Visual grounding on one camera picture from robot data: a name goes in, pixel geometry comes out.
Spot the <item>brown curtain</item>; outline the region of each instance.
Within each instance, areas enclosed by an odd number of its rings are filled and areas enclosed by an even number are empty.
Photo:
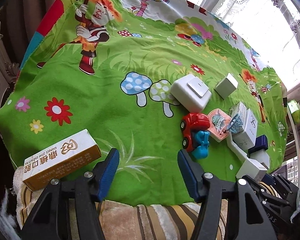
[[[55,0],[8,0],[6,25],[17,63],[21,63],[29,42],[45,13]]]

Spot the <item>navy blue box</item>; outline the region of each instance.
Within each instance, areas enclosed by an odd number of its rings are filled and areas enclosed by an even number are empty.
[[[248,153],[254,153],[257,152],[259,150],[267,150],[268,149],[268,138],[266,137],[265,134],[259,136],[256,138],[256,143],[254,145],[254,147],[250,148],[248,150]]]

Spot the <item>metal screw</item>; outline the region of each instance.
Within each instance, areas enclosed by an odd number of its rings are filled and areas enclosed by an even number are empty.
[[[210,172],[206,172],[206,173],[204,174],[204,177],[205,177],[206,179],[212,179],[212,178],[213,178],[213,174],[210,173]]]
[[[238,182],[242,186],[247,184],[247,181],[245,179],[239,179]]]
[[[84,176],[86,178],[91,178],[93,176],[93,173],[91,171],[87,171],[87,172],[84,173]]]
[[[59,183],[58,179],[52,179],[50,182],[52,185],[57,185]]]

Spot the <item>green fabric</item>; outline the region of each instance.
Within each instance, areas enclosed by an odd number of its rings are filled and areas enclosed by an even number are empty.
[[[76,1],[68,7],[29,57],[15,91],[0,109],[0,133],[15,168],[23,165],[25,158],[80,130],[88,129],[103,156],[72,173],[67,179],[74,179],[91,170],[96,162],[106,157],[111,147],[116,147],[120,152],[120,164],[107,199],[133,206],[154,203],[175,205],[192,201],[177,165],[177,153],[182,148],[180,120],[188,112],[181,105],[171,104],[173,117],[168,118],[163,112],[163,103],[150,98],[149,89],[145,91],[146,106],[139,107],[137,97],[125,94],[121,89],[120,84],[129,72],[147,76],[152,83],[167,80],[171,84],[186,74],[194,74],[202,79],[212,93],[203,110],[205,114],[215,108],[229,113],[232,105],[243,101],[258,119],[258,136],[266,134],[268,138],[270,170],[281,165],[287,133],[285,129],[280,136],[278,130],[278,122],[287,127],[281,81],[270,67],[262,71],[251,68],[244,53],[233,47],[238,43],[243,44],[239,35],[235,34],[237,40],[231,40],[231,35],[224,40],[220,36],[221,31],[215,30],[219,23],[213,20],[212,25],[203,20],[205,17],[212,19],[209,13],[207,16],[201,13],[197,13],[197,17],[183,16],[183,19],[176,19],[174,23],[164,23],[136,16],[131,13],[133,9],[127,10],[120,0],[112,0],[122,21],[111,20],[106,25],[110,38],[98,44],[98,56],[93,58],[95,75],[89,76],[78,67],[82,58],[81,44],[67,44],[49,59],[60,44],[77,38],[76,26],[79,23],[74,15],[83,1]],[[154,1],[148,3],[147,10],[151,10],[151,6],[161,6],[157,5],[161,3]],[[86,17],[90,19],[95,4],[89,2],[88,5]],[[169,5],[178,9],[172,0]],[[182,23],[200,25],[213,37],[197,47],[192,41],[177,36],[180,33],[178,25]],[[122,30],[141,34],[142,38],[122,37],[118,34]],[[36,64],[42,61],[47,63],[42,69],[37,68]],[[197,72],[194,65],[204,74]],[[271,126],[267,122],[261,123],[259,104],[240,77],[243,69],[248,69],[258,80],[256,86]],[[227,73],[232,73],[239,85],[234,93],[223,100],[213,88]],[[266,84],[270,84],[271,89],[263,93],[261,88]],[[25,112],[16,109],[23,97],[24,104],[30,107]],[[71,113],[68,116],[71,123],[64,119],[61,126],[47,116],[45,107],[48,108],[53,98],[58,102],[63,100],[64,105],[69,106],[64,111]],[[42,131],[35,133],[36,130],[31,128],[34,124],[38,125],[38,120],[43,127]],[[212,172],[220,179],[235,181],[240,161],[227,147],[226,140],[218,143],[210,138],[209,141],[209,155],[199,163],[205,171]]]

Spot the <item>beige towel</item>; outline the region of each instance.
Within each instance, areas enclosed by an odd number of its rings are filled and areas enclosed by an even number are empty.
[[[17,220],[23,227],[31,209],[43,189],[31,192],[22,182],[23,166],[19,167],[13,177],[13,187],[17,194]],[[190,239],[197,221],[200,205],[184,203],[183,205],[162,206],[126,204],[103,201],[96,203],[100,213],[99,219],[106,239],[120,240],[185,240]],[[74,200],[69,202],[71,234],[73,240],[79,240],[75,217]],[[222,200],[217,240],[225,235],[227,201]]]

